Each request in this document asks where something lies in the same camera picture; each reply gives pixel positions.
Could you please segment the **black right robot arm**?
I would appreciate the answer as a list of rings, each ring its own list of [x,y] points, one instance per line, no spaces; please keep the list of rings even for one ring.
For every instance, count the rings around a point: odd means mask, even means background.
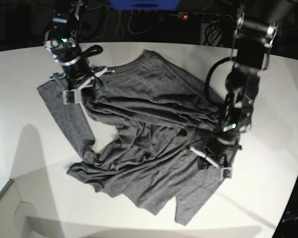
[[[45,33],[44,47],[59,63],[63,73],[54,73],[51,81],[55,81],[62,89],[65,105],[81,104],[82,90],[93,87],[95,82],[105,74],[113,74],[105,66],[90,66],[88,58],[102,53],[99,45],[83,51],[79,46],[80,20],[87,8],[86,0],[57,0],[51,29]]]

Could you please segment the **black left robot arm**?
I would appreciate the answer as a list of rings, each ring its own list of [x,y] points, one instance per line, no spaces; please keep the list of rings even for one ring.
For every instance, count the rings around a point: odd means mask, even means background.
[[[213,167],[220,180],[232,177],[232,163],[240,136],[251,129],[253,105],[259,91],[259,72],[268,69],[270,52],[278,31],[278,21],[294,7],[293,0],[243,0],[236,15],[230,57],[216,62],[208,72],[204,89],[207,100],[220,110],[215,129],[200,148],[190,151],[202,159],[202,168]],[[209,95],[209,83],[214,70],[231,61],[232,70],[225,80],[227,95],[216,103]]]

